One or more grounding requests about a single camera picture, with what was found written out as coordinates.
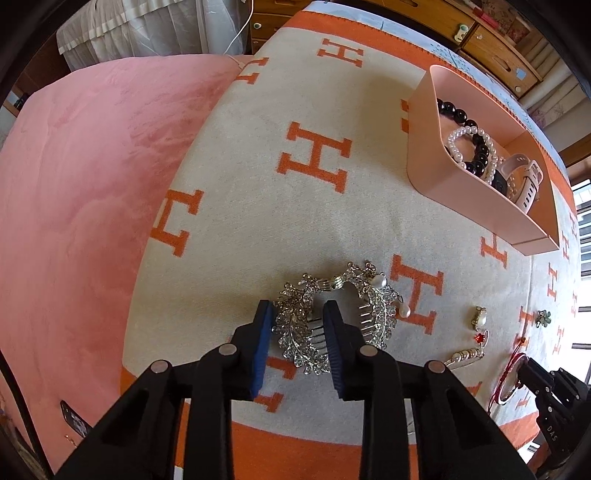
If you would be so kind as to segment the small green flower brooch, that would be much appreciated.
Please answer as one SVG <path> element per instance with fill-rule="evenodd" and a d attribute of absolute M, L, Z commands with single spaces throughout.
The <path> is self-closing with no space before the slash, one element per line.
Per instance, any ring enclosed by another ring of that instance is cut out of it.
<path fill-rule="evenodd" d="M 537 328 L 544 327 L 546 328 L 552 322 L 551 319 L 551 312 L 548 310 L 539 310 L 536 314 L 535 318 L 535 326 Z"/>

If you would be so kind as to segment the silver rhinestone leaf hair comb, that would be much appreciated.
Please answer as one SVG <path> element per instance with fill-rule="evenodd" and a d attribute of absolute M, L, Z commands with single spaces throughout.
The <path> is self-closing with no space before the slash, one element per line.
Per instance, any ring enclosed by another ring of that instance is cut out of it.
<path fill-rule="evenodd" d="M 348 286 L 361 301 L 359 320 L 353 324 L 346 323 L 334 298 L 326 299 L 321 306 L 317 304 L 322 294 L 339 292 Z M 315 375 L 335 375 L 339 347 L 346 335 L 353 335 L 356 347 L 384 350 L 397 322 L 408 319 L 412 313 L 386 274 L 370 261 L 362 265 L 349 262 L 342 273 L 332 277 L 304 273 L 297 283 L 284 284 L 274 308 L 273 332 L 283 358 L 305 374 Z"/>

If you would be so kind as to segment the pink jewelry tray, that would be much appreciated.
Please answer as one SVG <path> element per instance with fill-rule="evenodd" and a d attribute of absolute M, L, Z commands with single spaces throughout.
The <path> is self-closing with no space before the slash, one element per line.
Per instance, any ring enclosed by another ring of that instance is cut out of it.
<path fill-rule="evenodd" d="M 486 228 L 524 255 L 559 247 L 550 171 L 538 142 L 488 93 L 443 66 L 408 101 L 408 177 L 417 191 Z M 502 159 L 522 153 L 544 179 L 528 214 L 492 187 Z"/>

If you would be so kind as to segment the pearl safety pin brooch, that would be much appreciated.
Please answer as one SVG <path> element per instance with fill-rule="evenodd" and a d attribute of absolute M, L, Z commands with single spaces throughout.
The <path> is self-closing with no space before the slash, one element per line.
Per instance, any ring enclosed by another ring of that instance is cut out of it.
<path fill-rule="evenodd" d="M 485 352 L 483 349 L 465 349 L 453 353 L 452 356 L 444 362 L 444 365 L 451 370 L 462 368 L 482 360 L 484 356 Z"/>

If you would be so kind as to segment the round pearl earring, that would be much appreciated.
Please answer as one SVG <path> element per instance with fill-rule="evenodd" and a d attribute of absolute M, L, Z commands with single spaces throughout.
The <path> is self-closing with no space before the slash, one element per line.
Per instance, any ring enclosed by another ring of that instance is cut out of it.
<path fill-rule="evenodd" d="M 487 309 L 482 306 L 476 306 L 471 324 L 475 331 L 481 331 L 484 329 L 487 323 Z"/>

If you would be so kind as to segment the orange H pattern blanket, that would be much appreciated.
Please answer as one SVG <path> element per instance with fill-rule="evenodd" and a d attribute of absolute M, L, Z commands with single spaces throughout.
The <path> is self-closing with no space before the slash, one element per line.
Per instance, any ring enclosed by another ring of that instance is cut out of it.
<path fill-rule="evenodd" d="M 531 256 L 417 191 L 408 101 L 432 66 L 488 93 L 409 41 L 314 12 L 294 16 L 245 64 L 154 222 L 127 320 L 123 386 L 154 360 L 197 360 L 304 273 L 332 276 L 365 260 L 412 309 L 387 343 L 397 360 L 422 365 L 468 348 L 470 316 L 487 309 L 485 356 L 456 372 L 479 404 L 517 346 L 560 363 L 580 280 L 568 180 L 534 138 L 550 171 L 559 247 Z M 551 312 L 546 328 L 535 326 L 539 310 Z"/>

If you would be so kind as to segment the pink bed cover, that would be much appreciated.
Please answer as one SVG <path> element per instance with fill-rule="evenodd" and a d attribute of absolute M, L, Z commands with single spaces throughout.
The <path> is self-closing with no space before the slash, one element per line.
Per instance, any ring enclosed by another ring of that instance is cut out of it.
<path fill-rule="evenodd" d="M 119 395 L 127 315 L 165 193 L 242 57 L 126 58 L 36 92 L 1 150 L 1 349 L 50 465 Z"/>

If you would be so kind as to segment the wooden desk with drawers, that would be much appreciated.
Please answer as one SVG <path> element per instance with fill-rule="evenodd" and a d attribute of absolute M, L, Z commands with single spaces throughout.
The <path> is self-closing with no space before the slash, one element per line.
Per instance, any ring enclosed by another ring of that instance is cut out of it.
<path fill-rule="evenodd" d="M 458 1 L 339 1 L 363 12 L 401 23 L 439 42 L 485 73 L 494 76 L 520 99 L 542 82 L 542 76 L 516 47 Z"/>

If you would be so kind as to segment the white lace covered piano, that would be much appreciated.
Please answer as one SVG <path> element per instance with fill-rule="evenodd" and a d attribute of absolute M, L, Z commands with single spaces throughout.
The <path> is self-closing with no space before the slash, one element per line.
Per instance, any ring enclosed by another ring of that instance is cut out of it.
<path fill-rule="evenodd" d="M 95 0 L 56 32 L 70 70 L 127 57 L 245 53 L 252 1 Z"/>

